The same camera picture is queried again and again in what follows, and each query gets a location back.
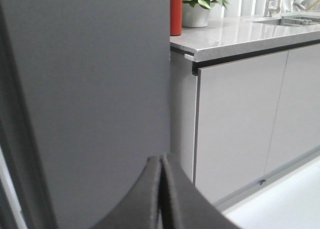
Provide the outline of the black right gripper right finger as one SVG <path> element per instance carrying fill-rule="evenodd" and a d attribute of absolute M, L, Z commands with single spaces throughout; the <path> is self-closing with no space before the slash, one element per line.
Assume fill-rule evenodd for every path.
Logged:
<path fill-rule="evenodd" d="M 162 164 L 159 204 L 164 229 L 237 229 L 195 188 L 171 153 Z"/>

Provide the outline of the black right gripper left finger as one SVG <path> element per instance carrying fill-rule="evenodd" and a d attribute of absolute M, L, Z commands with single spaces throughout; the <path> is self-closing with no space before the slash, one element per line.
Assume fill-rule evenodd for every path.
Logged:
<path fill-rule="evenodd" d="M 124 198 L 93 229 L 156 229 L 162 165 L 158 156 L 147 159 L 142 173 Z"/>

